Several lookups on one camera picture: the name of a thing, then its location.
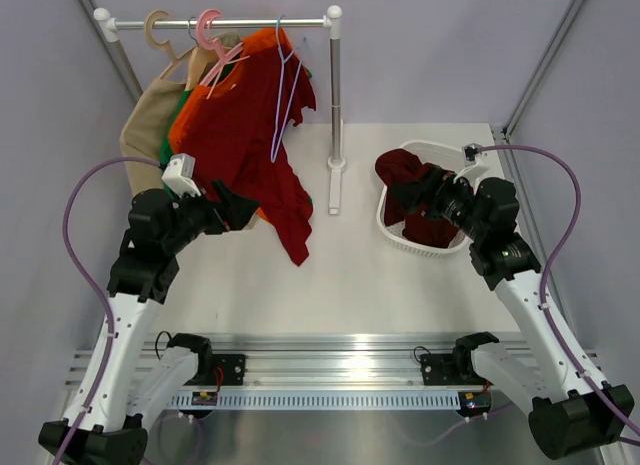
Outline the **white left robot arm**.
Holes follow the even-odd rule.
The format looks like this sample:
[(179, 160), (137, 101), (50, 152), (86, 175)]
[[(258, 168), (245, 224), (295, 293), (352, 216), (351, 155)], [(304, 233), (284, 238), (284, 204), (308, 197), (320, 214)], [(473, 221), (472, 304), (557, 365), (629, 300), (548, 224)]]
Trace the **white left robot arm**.
[(177, 333), (152, 370), (133, 382), (150, 327), (179, 272), (177, 255), (199, 235), (242, 230), (259, 205), (217, 180), (204, 195), (147, 190), (132, 201), (129, 227), (102, 293), (106, 307), (84, 378), (62, 419), (38, 442), (57, 464), (139, 464), (149, 431), (179, 389), (221, 379), (209, 339)]

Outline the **pink plastic hanger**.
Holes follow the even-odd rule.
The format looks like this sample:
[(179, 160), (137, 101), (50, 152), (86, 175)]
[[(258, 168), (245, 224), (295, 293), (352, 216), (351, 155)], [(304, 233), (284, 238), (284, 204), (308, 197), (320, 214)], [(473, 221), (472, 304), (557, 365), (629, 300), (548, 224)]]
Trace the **pink plastic hanger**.
[(248, 59), (248, 56), (243, 56), (244, 51), (243, 42), (240, 41), (234, 47), (225, 47), (218, 37), (209, 37), (206, 35), (206, 31), (213, 25), (214, 21), (222, 16), (222, 13), (217, 9), (207, 9), (199, 16), (195, 32), (198, 45), (210, 52), (213, 52), (218, 58), (214, 66), (209, 72), (202, 78), (200, 84), (202, 86), (209, 86), (210, 90), (207, 98), (210, 98), (214, 88), (218, 84), (221, 74), (224, 71), (224, 67), (231, 64), (236, 64), (240, 61)]

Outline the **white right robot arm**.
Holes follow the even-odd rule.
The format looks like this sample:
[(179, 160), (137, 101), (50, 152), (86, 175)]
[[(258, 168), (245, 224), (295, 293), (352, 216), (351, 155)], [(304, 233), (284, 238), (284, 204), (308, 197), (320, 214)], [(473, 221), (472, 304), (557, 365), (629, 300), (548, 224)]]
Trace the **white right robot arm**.
[(534, 441), (552, 460), (621, 441), (634, 399), (626, 386), (609, 383), (548, 293), (538, 259), (516, 231), (514, 185), (489, 177), (472, 187), (433, 166), (389, 192), (406, 212), (445, 220), (470, 239), (473, 268), (509, 311), (538, 365), (524, 366), (483, 332), (457, 340), (454, 374), (500, 389), (526, 415)]

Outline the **dark red t shirt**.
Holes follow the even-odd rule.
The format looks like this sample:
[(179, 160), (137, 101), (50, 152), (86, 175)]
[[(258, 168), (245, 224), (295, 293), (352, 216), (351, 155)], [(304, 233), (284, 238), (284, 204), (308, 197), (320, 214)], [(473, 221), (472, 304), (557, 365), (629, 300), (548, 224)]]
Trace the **dark red t shirt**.
[(255, 200), (275, 228), (289, 258), (309, 256), (313, 204), (288, 162), (285, 149), (271, 152), (288, 124), (316, 107), (308, 74), (282, 30), (261, 29), (243, 41), (242, 61), (215, 87), (197, 86), (169, 132), (175, 153), (195, 159), (194, 175), (207, 194), (221, 180)]

